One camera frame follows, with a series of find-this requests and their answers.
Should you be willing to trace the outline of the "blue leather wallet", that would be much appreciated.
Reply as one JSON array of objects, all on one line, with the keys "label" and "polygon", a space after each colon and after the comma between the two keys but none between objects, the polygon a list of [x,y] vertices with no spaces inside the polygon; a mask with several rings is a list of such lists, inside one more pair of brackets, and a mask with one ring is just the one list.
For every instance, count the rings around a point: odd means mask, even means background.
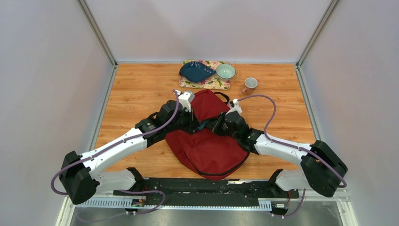
[{"label": "blue leather wallet", "polygon": [[198,127],[197,127],[197,130],[198,131],[200,131],[200,130],[203,130],[203,129],[210,129],[212,126],[211,126],[211,122],[212,122],[213,120],[204,120]]}]

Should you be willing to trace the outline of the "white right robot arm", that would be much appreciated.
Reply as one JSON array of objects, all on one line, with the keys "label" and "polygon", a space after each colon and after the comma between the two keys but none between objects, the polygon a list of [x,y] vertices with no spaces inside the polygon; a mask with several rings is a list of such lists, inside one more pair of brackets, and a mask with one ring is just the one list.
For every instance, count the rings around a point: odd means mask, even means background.
[{"label": "white right robot arm", "polygon": [[249,127],[237,111],[222,113],[207,128],[217,135],[232,137],[247,152],[274,156],[301,167],[277,173],[276,179],[268,184],[274,197],[296,188],[311,188],[322,196],[333,197],[338,188],[346,187],[344,176],[348,168],[324,141],[303,144],[270,136]]}]

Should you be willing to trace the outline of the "red student backpack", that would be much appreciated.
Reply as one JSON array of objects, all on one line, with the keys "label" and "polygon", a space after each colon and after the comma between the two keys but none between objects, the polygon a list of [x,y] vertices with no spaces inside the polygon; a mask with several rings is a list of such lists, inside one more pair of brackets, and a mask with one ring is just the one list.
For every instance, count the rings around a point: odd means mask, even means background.
[{"label": "red student backpack", "polygon": [[[211,90],[202,90],[194,95],[191,106],[200,122],[229,111],[227,104]],[[207,128],[194,134],[176,130],[168,133],[165,140],[181,164],[210,180],[226,178],[249,156],[249,152],[232,137],[219,136]]]}]

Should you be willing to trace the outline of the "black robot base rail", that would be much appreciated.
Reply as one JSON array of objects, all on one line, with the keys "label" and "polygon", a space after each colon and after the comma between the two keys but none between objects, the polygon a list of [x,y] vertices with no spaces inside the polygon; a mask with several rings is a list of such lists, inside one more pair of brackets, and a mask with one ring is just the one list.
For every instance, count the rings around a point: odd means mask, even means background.
[{"label": "black robot base rail", "polygon": [[287,212],[292,198],[299,198],[297,190],[284,191],[268,180],[223,179],[212,181],[199,178],[147,178],[129,189],[137,192],[144,207],[162,203],[164,207],[194,208],[262,208],[278,214]]}]

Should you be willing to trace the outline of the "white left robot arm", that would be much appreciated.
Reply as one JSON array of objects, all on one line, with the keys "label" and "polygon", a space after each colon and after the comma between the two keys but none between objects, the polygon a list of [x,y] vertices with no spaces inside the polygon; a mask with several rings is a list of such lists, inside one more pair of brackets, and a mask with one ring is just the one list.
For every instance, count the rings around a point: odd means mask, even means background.
[{"label": "white left robot arm", "polygon": [[51,180],[53,192],[67,195],[73,204],[82,204],[97,193],[127,190],[139,195],[144,189],[142,180],[129,170],[105,173],[111,165],[135,152],[162,141],[180,129],[194,131],[192,99],[167,101],[156,113],[141,120],[121,137],[92,151],[65,155],[61,169]]}]

